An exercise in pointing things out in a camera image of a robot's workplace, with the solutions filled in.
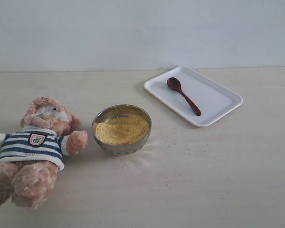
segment teddy bear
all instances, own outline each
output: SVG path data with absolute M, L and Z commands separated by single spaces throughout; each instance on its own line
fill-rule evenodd
M 21 119 L 21 131 L 0 133 L 0 206 L 11 197 L 19 207 L 37 209 L 63 170 L 63 157 L 88 142 L 80 119 L 52 97 L 38 97 Z

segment white tray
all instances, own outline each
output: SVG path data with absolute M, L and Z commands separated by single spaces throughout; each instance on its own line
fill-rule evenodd
M 183 92 L 201 110 L 197 116 L 185 98 L 168 88 L 169 77 L 179 79 Z M 174 68 L 144 83 L 143 87 L 191 124 L 207 127 L 239 107 L 243 98 L 231 90 L 185 67 Z

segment stainless steel bowl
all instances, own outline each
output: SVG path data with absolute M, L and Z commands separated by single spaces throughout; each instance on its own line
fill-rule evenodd
M 128 145 L 114 146 L 114 145 L 109 145 L 109 144 L 106 144 L 100 141 L 95 135 L 95 124 L 98 124 L 101 122 L 109 122 L 110 120 L 114 118 L 130 116 L 132 114 L 141 116 L 144 120 L 148 122 L 149 127 L 150 127 L 149 132 L 140 141 L 132 143 L 132 144 L 128 144 Z M 128 155 L 128 154 L 137 152 L 139 149 L 141 149 L 146 144 L 151 134 L 151 125 L 152 125 L 151 118 L 145 110 L 137 106 L 130 105 L 130 104 L 125 104 L 125 105 L 119 104 L 119 105 L 115 105 L 115 106 L 104 109 L 102 112 L 100 112 L 95 117 L 92 123 L 92 132 L 93 132 L 93 136 L 96 142 L 105 151 L 112 153 L 113 155 Z

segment brown spoon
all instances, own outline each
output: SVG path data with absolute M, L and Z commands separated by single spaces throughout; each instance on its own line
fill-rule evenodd
M 167 80 L 167 85 L 170 89 L 179 92 L 188 102 L 188 104 L 190 105 L 190 107 L 193 109 L 194 113 L 198 116 L 201 115 L 201 111 L 199 110 L 199 108 L 194 104 L 193 101 L 190 100 L 190 98 L 188 98 L 184 92 L 181 90 L 181 83 L 177 78 L 174 77 L 170 77 Z

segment blue and white striped sweater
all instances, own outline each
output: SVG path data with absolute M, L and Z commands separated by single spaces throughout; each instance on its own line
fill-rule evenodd
M 33 126 L 26 126 L 21 132 L 13 134 L 0 133 L 0 162 L 42 160 L 52 162 L 62 170 L 62 155 L 68 155 L 68 137 Z

